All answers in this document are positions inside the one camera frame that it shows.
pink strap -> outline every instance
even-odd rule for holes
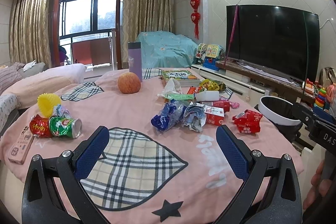
[[[226,57],[225,57],[223,69],[225,69],[226,60],[229,56],[230,47],[231,47],[231,43],[232,43],[232,40],[233,40],[233,34],[235,33],[237,17],[238,17],[238,5],[236,5],[235,18],[233,20],[233,26],[232,26],[231,37],[230,37],[230,42],[229,42],[229,48],[227,49],[227,52],[226,52]]]

trash can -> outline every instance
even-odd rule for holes
[[[270,120],[288,141],[293,142],[296,136],[300,136],[303,122],[293,116],[292,105],[279,97],[263,96],[254,108]]]

patterned curtain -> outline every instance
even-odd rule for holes
[[[48,8],[49,0],[14,0],[9,27],[12,64],[36,60],[51,68]]]
[[[141,32],[172,32],[171,0],[123,0],[122,62],[128,63],[128,42],[135,42]]]

blue gripper pad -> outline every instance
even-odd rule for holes
[[[217,128],[216,140],[236,177],[246,181],[249,177],[248,161],[223,126]]]
[[[76,161],[76,170],[74,172],[77,180],[86,179],[97,160],[104,152],[105,147],[109,143],[110,133],[106,127],[101,127],[100,132],[91,141],[87,148],[81,153]]]

book cover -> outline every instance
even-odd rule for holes
[[[162,76],[165,81],[168,81],[170,78],[174,78],[178,81],[180,80],[199,80],[189,70],[165,70],[165,71],[162,71]]]

